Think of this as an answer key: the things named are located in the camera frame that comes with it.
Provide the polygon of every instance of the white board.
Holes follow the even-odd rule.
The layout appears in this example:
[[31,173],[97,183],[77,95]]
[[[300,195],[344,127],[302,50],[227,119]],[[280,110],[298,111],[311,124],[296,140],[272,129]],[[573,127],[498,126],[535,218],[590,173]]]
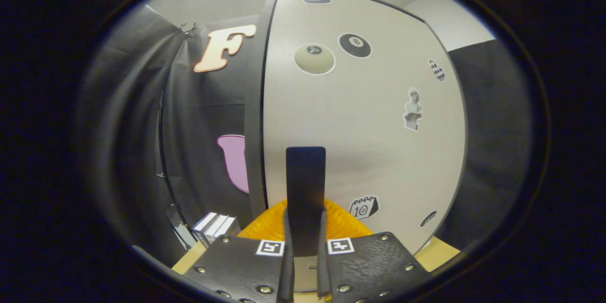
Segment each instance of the white board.
[[[338,41],[342,34],[364,38],[372,52],[350,55]],[[305,44],[328,49],[334,68],[316,76],[301,70],[294,56]],[[443,81],[430,60],[441,67]],[[466,148],[461,88],[431,29],[372,0],[277,0],[264,76],[269,206],[286,199],[286,148],[324,146],[325,197],[348,211],[352,200],[376,197],[378,210],[363,223],[373,232],[392,232],[416,253],[450,208]],[[411,88],[420,95],[416,131],[403,119],[416,108],[407,106]]]

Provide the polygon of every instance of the eight ball sticker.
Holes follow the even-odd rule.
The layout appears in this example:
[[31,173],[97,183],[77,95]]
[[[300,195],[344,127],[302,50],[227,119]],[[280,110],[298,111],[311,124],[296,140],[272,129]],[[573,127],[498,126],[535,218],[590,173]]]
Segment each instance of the eight ball sticker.
[[372,53],[366,39],[353,33],[343,33],[339,37],[339,45],[349,55],[356,58],[366,58]]
[[259,243],[259,249],[257,249],[256,254],[260,256],[281,257],[284,254],[284,242],[262,240]]
[[329,239],[327,245],[329,247],[329,255],[339,255],[340,253],[351,253],[354,251],[351,238]]

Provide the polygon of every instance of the pink shape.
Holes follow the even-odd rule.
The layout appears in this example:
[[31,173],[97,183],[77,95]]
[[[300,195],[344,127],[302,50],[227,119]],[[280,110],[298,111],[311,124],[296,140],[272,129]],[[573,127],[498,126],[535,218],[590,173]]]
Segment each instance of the pink shape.
[[246,160],[244,159],[244,136],[223,135],[217,139],[223,149],[227,174],[234,186],[244,193],[249,192],[249,180],[246,177]]

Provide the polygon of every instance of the bolt head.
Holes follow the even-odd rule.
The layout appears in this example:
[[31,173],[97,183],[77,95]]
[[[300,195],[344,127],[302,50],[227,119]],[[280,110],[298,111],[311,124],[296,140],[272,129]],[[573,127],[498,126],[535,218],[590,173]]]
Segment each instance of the bolt head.
[[262,294],[271,294],[273,292],[273,289],[265,285],[259,286],[259,292]]

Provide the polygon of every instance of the calendar icon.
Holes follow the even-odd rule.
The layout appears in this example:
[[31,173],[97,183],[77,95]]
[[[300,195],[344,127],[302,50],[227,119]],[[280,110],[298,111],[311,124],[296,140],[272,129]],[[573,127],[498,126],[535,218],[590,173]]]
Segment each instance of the calendar icon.
[[374,195],[366,195],[351,201],[349,213],[358,220],[366,219],[379,210],[379,200]]

